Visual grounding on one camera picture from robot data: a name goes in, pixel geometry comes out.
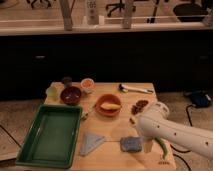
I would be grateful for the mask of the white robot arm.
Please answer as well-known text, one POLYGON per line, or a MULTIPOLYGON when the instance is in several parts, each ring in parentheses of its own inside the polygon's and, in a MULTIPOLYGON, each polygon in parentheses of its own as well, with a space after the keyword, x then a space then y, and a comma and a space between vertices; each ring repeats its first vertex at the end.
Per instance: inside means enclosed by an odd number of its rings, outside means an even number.
POLYGON ((162 102, 151 104, 136 116, 136 130, 143 140, 163 138, 213 159, 213 132, 168 120, 169 108, 162 102))

